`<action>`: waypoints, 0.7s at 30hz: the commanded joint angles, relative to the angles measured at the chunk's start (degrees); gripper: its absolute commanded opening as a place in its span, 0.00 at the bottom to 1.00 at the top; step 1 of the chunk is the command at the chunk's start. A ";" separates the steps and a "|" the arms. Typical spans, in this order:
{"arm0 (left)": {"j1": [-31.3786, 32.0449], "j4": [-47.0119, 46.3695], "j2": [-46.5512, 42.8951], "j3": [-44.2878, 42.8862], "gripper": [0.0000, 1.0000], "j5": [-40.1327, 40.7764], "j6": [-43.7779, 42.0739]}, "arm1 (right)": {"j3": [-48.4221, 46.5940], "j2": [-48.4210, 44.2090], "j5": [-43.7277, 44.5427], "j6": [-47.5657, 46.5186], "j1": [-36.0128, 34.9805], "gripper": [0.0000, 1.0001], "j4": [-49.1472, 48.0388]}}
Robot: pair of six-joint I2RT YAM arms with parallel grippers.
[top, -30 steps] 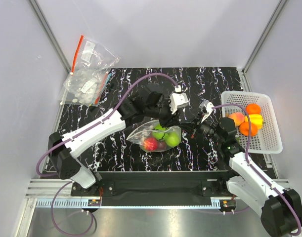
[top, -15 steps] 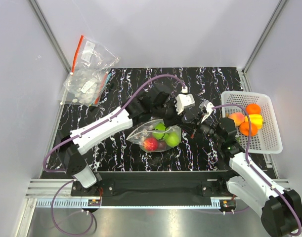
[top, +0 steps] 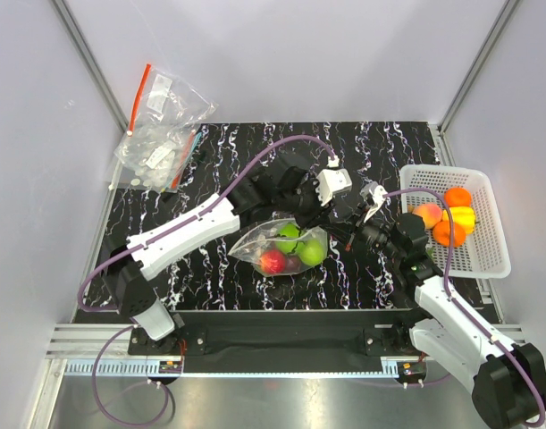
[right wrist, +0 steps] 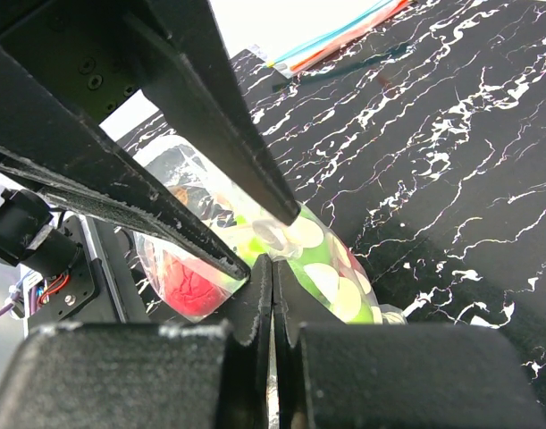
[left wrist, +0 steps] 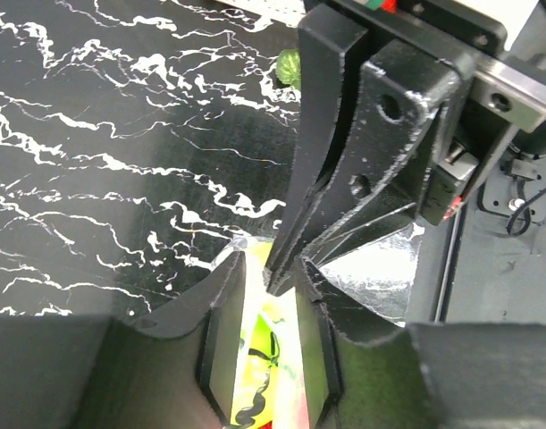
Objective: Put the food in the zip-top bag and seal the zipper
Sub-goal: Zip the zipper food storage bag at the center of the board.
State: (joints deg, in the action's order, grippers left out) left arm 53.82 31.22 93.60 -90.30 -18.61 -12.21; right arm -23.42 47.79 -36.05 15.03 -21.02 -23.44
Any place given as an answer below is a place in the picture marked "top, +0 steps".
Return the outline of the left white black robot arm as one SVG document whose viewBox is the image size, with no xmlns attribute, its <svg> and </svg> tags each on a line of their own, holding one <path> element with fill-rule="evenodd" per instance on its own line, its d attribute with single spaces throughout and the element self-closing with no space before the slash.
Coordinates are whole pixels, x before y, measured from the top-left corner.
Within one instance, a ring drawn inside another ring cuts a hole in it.
<svg viewBox="0 0 546 429">
<path fill-rule="evenodd" d="M 271 219 L 291 215 L 302 229 L 328 222 L 336 195 L 350 191 L 344 168 L 318 173 L 276 161 L 245 169 L 221 194 L 150 231 L 130 236 L 104 262 L 105 284 L 116 310 L 142 329 L 162 354 L 179 345 L 178 325 L 159 299 L 154 279 L 169 265 L 206 243 Z"/>
</svg>

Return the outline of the dark purple plum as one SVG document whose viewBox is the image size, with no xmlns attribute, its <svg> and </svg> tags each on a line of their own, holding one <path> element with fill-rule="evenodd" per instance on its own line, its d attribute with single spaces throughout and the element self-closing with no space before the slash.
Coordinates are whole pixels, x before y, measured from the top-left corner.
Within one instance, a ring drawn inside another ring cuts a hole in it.
<svg viewBox="0 0 546 429">
<path fill-rule="evenodd" d="M 285 274 L 299 273 L 302 267 L 300 258 L 296 255 L 287 256 L 285 258 L 285 266 L 283 272 Z"/>
</svg>

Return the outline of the clear bag with white dots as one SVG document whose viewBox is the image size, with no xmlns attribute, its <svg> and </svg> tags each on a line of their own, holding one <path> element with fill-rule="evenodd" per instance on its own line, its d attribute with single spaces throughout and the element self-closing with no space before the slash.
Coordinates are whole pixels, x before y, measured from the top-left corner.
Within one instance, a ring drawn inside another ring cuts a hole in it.
<svg viewBox="0 0 546 429">
<path fill-rule="evenodd" d="M 320 265 L 328 247 L 325 230 L 303 229 L 294 218 L 286 218 L 255 226 L 232 246 L 229 255 L 272 277 L 299 274 Z"/>
</svg>

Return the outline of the green bell pepper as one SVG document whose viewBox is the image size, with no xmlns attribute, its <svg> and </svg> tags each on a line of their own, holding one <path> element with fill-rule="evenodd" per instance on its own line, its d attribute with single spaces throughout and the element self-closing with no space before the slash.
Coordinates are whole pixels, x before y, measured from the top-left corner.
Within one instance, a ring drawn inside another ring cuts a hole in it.
<svg viewBox="0 0 546 429">
<path fill-rule="evenodd" d="M 278 240 L 275 241 L 274 246 L 285 255 L 297 255 L 305 244 L 303 238 L 306 234 L 307 229 L 302 229 L 295 223 L 286 223 L 279 229 Z"/>
</svg>

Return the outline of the red yellow pomegranate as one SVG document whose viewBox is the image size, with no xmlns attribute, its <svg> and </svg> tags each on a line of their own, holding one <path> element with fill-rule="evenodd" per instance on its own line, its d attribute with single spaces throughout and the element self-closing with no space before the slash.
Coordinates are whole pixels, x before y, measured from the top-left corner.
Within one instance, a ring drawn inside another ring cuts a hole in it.
<svg viewBox="0 0 546 429">
<path fill-rule="evenodd" d="M 286 267 L 286 256 L 278 249 L 266 250 L 260 256 L 259 266 L 264 274 L 283 273 Z"/>
</svg>

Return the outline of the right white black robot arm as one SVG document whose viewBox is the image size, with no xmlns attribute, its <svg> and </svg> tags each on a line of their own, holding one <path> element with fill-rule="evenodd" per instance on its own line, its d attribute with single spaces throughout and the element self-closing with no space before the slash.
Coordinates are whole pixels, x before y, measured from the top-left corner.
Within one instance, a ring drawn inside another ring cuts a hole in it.
<svg viewBox="0 0 546 429">
<path fill-rule="evenodd" d="M 531 343 L 509 338 L 470 306 L 428 255 L 423 220 L 402 214 L 389 226 L 354 215 L 347 249 L 387 257 L 399 292 L 414 303 L 383 335 L 385 346 L 434 359 L 471 394 L 490 428 L 540 427 L 546 417 L 546 368 Z"/>
</svg>

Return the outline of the green apple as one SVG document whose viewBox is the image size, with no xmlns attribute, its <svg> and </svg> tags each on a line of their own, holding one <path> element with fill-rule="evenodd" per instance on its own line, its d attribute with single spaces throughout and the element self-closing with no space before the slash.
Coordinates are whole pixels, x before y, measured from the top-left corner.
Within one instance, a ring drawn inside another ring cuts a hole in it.
<svg viewBox="0 0 546 429">
<path fill-rule="evenodd" d="M 308 266 L 321 264 L 326 258 L 325 245 L 318 239 L 311 239 L 305 242 L 298 251 L 301 262 Z"/>
</svg>

